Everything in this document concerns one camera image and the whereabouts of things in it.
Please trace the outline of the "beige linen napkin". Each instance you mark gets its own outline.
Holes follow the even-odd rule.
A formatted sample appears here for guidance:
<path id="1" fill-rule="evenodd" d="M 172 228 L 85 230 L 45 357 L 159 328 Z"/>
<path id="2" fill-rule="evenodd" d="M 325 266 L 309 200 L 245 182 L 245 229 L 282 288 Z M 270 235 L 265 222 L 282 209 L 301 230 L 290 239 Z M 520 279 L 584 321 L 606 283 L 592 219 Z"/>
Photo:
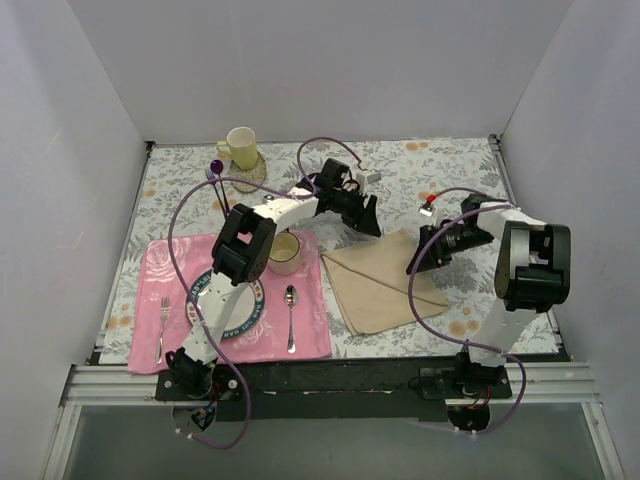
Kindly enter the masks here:
<path id="1" fill-rule="evenodd" d="M 405 229 L 322 255 L 342 317 L 354 335 L 376 334 L 415 321 L 406 267 L 416 242 Z"/>

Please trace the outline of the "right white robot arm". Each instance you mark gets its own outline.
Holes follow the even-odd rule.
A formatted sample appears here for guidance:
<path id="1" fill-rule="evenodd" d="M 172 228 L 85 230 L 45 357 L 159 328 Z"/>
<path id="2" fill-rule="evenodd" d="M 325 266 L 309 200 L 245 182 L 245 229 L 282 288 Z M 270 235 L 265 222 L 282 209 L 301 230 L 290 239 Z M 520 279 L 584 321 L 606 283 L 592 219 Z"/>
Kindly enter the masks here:
<path id="1" fill-rule="evenodd" d="M 496 299 L 480 329 L 460 341 L 460 351 L 442 369 L 423 369 L 417 384 L 427 398 L 487 398 L 507 388 L 505 363 L 526 327 L 566 301 L 571 281 L 571 231 L 524 214 L 511 203 L 471 191 L 461 214 L 439 220 L 431 195 L 420 212 L 427 223 L 407 267 L 418 273 L 448 265 L 454 255 L 500 243 L 494 272 Z"/>

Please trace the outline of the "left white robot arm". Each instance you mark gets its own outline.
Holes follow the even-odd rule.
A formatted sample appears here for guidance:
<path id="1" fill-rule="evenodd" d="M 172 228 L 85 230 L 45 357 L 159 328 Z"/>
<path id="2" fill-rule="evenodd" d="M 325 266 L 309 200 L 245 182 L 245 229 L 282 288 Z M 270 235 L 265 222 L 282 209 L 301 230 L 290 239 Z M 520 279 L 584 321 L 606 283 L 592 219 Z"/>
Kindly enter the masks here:
<path id="1" fill-rule="evenodd" d="M 195 319 L 181 347 L 165 354 L 173 382 L 193 400 L 205 398 L 214 385 L 212 370 L 222 356 L 220 342 L 233 310 L 244 290 L 257 281 L 267 267 L 276 235 L 296 223 L 327 211 L 338 214 L 353 230 L 379 237 L 377 197 L 366 188 L 380 175 L 350 168 L 328 159 L 322 169 L 306 176 L 289 192 L 258 206 L 234 206 L 211 250 L 212 268 L 208 293 L 203 300 L 192 294 L 177 261 L 173 234 L 167 238 L 169 257 L 185 289 Z"/>

